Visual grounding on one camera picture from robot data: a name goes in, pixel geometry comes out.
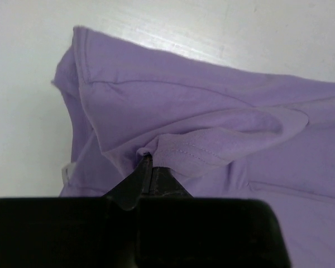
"seam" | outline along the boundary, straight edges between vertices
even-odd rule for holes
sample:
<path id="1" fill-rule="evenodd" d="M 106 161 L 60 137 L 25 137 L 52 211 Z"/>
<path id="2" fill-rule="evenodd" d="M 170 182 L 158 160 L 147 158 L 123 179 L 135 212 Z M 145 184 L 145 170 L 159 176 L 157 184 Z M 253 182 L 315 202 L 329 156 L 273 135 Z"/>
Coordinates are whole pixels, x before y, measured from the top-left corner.
<path id="1" fill-rule="evenodd" d="M 88 68 L 88 56 L 87 56 L 87 42 L 88 42 L 88 32 L 87 30 L 84 31 L 84 68 L 85 68 L 85 71 L 87 72 L 87 78 L 88 78 L 88 81 L 90 81 L 90 71 L 89 71 L 89 68 Z"/>
<path id="2" fill-rule="evenodd" d="M 206 162 L 205 160 L 203 160 L 202 158 L 199 158 L 198 156 L 195 156 L 193 154 L 190 154 L 189 152 L 186 152 L 186 151 L 183 151 L 183 150 L 178 150 L 178 149 L 172 149 L 172 150 L 163 150 L 163 151 L 158 151 L 154 154 L 154 156 L 158 155 L 158 154 L 161 154 L 162 152 L 182 152 L 184 154 L 187 154 L 193 158 L 196 158 L 198 160 L 200 160 L 201 162 L 207 164 L 207 165 L 210 165 L 210 166 L 220 166 L 220 165 L 216 165 L 216 164 L 211 164 L 211 163 L 208 163 Z"/>
<path id="3" fill-rule="evenodd" d="M 74 32 L 74 43 L 75 44 L 80 44 L 80 35 L 81 35 L 80 31 L 75 31 Z M 73 54 L 74 54 L 74 58 L 75 58 L 75 61 L 76 61 L 76 70 L 77 70 L 77 74 L 78 74 L 78 83 L 80 83 L 79 77 L 81 77 L 83 83 L 86 84 L 86 81 L 85 81 L 84 75 L 83 75 L 83 70 L 82 70 L 83 65 L 82 65 L 82 61 L 81 61 L 81 57 L 80 57 L 80 51 L 81 51 L 80 45 L 78 47 L 76 47 L 75 45 L 73 46 Z"/>
<path id="4" fill-rule="evenodd" d="M 245 101 L 240 100 L 240 99 L 238 99 L 236 97 L 233 97 L 231 95 L 215 91 L 213 89 L 203 88 L 203 87 L 199 87 L 199 86 L 196 86 L 196 85 L 186 85 L 186 84 L 177 83 L 177 82 L 167 82 L 167 81 L 157 81 L 157 80 L 127 80 L 127 81 L 122 81 L 122 82 L 108 82 L 108 81 L 103 81 L 102 80 L 102 81 L 93 81 L 93 82 L 90 82 L 90 83 L 91 84 L 104 83 L 104 84 L 113 84 L 113 85 L 121 85 L 121 84 L 127 84 L 127 83 L 161 83 L 161 84 L 168 84 L 168 85 L 180 85 L 182 87 L 187 87 L 187 88 L 203 89 L 203 90 L 206 90 L 206 91 L 209 91 L 209 92 L 213 92 L 215 94 L 219 94 L 219 95 L 226 96 L 228 98 L 234 99 L 236 101 L 239 101 L 239 102 L 247 105 L 248 107 L 256 107 L 256 106 L 252 105 L 251 103 L 245 102 Z"/>
<path id="5" fill-rule="evenodd" d="M 335 201 L 335 197 L 331 197 L 329 195 L 319 194 L 313 191 L 300 190 L 300 189 L 296 189 L 296 188 L 292 188 L 292 187 L 288 187 L 284 185 L 277 185 L 273 183 L 266 183 L 263 181 L 254 181 L 254 180 L 249 180 L 247 183 L 248 183 L 247 186 L 253 192 L 264 190 L 264 191 L 275 192 L 275 193 L 280 193 L 280 194 L 285 194 L 285 195 L 292 195 L 292 196 L 299 197 L 299 198 L 317 200 L 317 201 L 327 202 L 327 203 L 333 203 L 333 202 L 330 202 L 331 200 Z M 253 185 L 258 185 L 260 189 L 254 189 Z"/>
<path id="6" fill-rule="evenodd" d="M 195 147 L 195 148 L 197 148 L 197 149 L 200 149 L 200 150 L 202 150 L 202 151 L 204 151 L 204 152 L 207 152 L 207 153 L 209 153 L 209 154 L 215 156 L 216 158 L 218 158 L 218 159 L 220 159 L 220 160 L 225 161 L 224 158 L 222 158 L 222 157 L 220 157 L 220 156 L 214 154 L 213 152 L 211 152 L 211 151 L 209 151 L 209 150 L 206 150 L 206 149 L 204 149 L 204 148 L 198 147 L 198 146 L 196 146 L 195 144 L 192 144 L 192 143 L 180 143 L 180 144 L 181 144 L 181 145 L 189 145 L 189 146 Z"/>

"purple shirt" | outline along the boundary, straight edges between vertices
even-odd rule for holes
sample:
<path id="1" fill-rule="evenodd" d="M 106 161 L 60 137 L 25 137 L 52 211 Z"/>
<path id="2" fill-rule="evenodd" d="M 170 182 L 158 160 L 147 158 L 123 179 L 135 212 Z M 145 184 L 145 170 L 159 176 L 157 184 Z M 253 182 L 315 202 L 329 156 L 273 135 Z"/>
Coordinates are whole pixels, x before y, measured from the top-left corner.
<path id="1" fill-rule="evenodd" d="M 61 196 L 101 196 L 149 152 L 193 196 L 268 202 L 294 267 L 335 267 L 335 83 L 216 66 L 76 27 L 54 84 L 76 162 Z"/>

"black plastic object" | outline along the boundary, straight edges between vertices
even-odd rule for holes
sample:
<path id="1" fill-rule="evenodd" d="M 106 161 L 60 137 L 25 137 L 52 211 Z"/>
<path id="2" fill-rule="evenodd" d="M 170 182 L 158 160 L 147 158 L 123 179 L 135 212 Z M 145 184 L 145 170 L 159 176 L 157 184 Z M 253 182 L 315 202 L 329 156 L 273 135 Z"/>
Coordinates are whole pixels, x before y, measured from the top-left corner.
<path id="1" fill-rule="evenodd" d="M 152 167 L 152 156 L 146 155 L 134 172 L 104 197 L 112 199 L 124 210 L 133 209 L 140 196 L 192 197 L 165 167 Z"/>
<path id="2" fill-rule="evenodd" d="M 145 156 L 101 198 L 0 199 L 0 268 L 289 268 L 259 200 L 191 198 Z"/>

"white table surface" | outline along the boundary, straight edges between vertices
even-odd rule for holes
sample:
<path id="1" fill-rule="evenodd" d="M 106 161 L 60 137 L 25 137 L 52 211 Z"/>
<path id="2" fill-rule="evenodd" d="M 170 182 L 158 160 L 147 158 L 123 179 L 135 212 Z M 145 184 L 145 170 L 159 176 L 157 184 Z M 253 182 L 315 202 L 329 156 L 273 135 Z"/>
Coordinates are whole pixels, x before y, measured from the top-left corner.
<path id="1" fill-rule="evenodd" d="M 74 25 L 216 64 L 335 81 L 335 0 L 0 0 L 0 197 L 60 192 L 71 125 L 50 80 Z"/>

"clear plastic tag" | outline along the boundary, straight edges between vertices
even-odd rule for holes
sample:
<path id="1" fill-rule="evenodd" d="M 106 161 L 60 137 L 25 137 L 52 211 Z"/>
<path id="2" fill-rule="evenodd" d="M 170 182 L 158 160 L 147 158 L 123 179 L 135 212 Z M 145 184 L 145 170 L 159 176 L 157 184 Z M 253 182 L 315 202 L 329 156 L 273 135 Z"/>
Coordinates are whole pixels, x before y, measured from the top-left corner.
<path id="1" fill-rule="evenodd" d="M 76 163 L 69 163 L 62 168 L 62 181 L 63 184 L 66 184 L 69 181 L 69 178 L 72 176 Z"/>

